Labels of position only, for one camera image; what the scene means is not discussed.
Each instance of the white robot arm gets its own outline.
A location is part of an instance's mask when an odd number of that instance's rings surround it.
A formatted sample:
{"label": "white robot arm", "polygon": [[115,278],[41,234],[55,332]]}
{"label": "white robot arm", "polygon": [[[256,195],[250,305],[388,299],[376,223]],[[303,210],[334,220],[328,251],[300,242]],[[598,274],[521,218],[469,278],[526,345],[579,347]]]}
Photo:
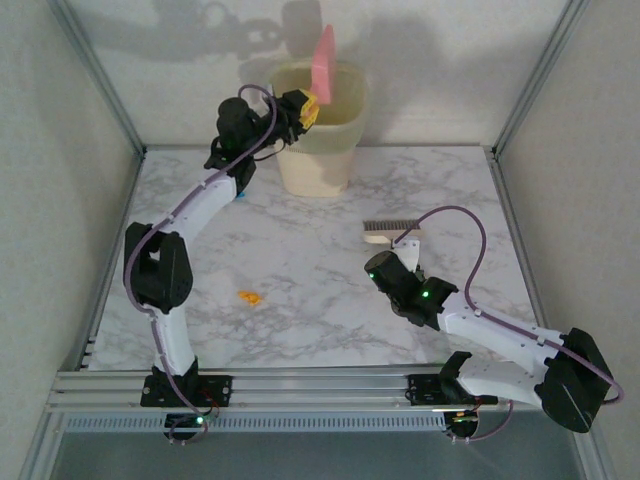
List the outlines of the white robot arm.
{"label": "white robot arm", "polygon": [[[418,268],[417,238],[406,237],[392,245],[393,250],[371,258],[365,271],[389,297],[397,315],[420,327],[467,338],[508,360],[455,352],[440,373],[443,390],[453,403],[465,395],[517,400],[541,407],[572,431],[589,431],[610,387],[593,370],[611,376],[591,336],[575,328],[564,335],[470,302],[455,285],[424,278]],[[576,355],[584,362],[576,362],[572,358]]]}
{"label": "white robot arm", "polygon": [[[143,398],[143,406],[177,407],[184,405],[185,399],[198,403],[194,399],[202,379],[184,310],[193,284],[188,250],[212,217],[248,184],[256,167],[247,152],[273,145],[276,140],[293,143],[317,115],[316,106],[314,113],[303,118],[314,104],[303,91],[288,92],[271,101],[272,108],[263,117],[240,98],[223,102],[217,125],[220,137],[212,143],[205,168],[222,170],[225,175],[222,171],[215,176],[209,172],[186,200],[170,210],[178,213],[165,215],[156,227],[133,223],[127,229],[125,286],[130,298],[145,306],[141,311],[151,312],[155,318],[159,348],[152,375],[145,381],[145,390],[152,394],[147,400]],[[542,407],[570,430],[589,430],[613,380],[604,381],[603,375],[610,377],[609,369],[588,334],[573,329],[562,335],[476,305],[455,285],[436,277],[424,278],[418,269],[417,239],[407,237],[393,247],[371,258],[365,271],[389,297],[396,314],[416,326],[465,337],[509,360],[486,361],[468,352],[455,352],[439,375],[440,387],[451,404],[463,404],[461,398],[468,401],[470,396],[486,395],[518,400]],[[499,317],[499,322],[491,321],[487,314],[496,320]],[[565,353],[552,348],[552,344],[562,345],[558,348]],[[593,369],[585,369],[584,362],[580,364],[576,358],[580,362],[586,359],[605,373],[593,374]],[[227,392],[230,380],[222,380],[227,382]],[[228,399],[227,393],[223,400],[228,404]]]}
{"label": "white robot arm", "polygon": [[[177,233],[184,240],[188,253],[200,231],[222,207],[231,203],[236,195],[236,181],[224,175],[219,180],[207,185],[180,215],[161,228],[160,232],[164,234]],[[166,314],[157,307],[151,308],[157,315],[158,334],[171,369],[170,373],[182,376],[187,373],[196,360],[187,333],[185,306],[182,304],[174,307]],[[154,366],[164,372],[158,352],[156,352]]]}

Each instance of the small orange piece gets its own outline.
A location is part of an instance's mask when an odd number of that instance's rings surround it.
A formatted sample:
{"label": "small orange piece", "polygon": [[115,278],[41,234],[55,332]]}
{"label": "small orange piece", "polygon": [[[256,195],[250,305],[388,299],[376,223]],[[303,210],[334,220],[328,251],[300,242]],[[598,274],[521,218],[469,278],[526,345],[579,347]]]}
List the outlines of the small orange piece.
{"label": "small orange piece", "polygon": [[262,301],[262,297],[255,292],[245,292],[240,290],[238,296],[252,307],[255,307]]}

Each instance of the plastic cup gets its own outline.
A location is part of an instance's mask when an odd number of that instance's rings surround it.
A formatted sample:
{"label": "plastic cup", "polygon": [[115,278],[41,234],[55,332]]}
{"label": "plastic cup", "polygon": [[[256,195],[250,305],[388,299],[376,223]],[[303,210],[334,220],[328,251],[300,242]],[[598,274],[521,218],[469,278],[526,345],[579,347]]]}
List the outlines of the plastic cup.
{"label": "plastic cup", "polygon": [[[289,63],[271,75],[277,96],[309,89],[310,62]],[[369,101],[364,73],[349,64],[336,65],[332,101],[321,105],[316,123],[276,157],[285,189],[303,197],[334,197],[349,184],[355,147],[362,138]]]}

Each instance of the pink sponge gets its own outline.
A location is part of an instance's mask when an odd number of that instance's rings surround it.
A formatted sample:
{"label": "pink sponge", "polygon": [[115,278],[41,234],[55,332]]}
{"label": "pink sponge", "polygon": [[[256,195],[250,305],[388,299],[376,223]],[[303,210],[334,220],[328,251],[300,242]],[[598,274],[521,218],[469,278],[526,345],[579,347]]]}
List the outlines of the pink sponge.
{"label": "pink sponge", "polygon": [[333,76],[336,70],[336,41],[333,26],[327,25],[316,45],[311,63],[311,93],[319,105],[331,103]]}

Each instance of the brush bristles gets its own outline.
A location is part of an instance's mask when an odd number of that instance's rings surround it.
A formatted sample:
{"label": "brush bristles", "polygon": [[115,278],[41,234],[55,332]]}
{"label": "brush bristles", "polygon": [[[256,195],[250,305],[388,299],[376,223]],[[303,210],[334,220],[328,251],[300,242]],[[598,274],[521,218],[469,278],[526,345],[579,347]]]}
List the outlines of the brush bristles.
{"label": "brush bristles", "polygon": [[416,226],[416,220],[365,220],[365,232],[377,232],[388,230],[420,230],[420,225]]}

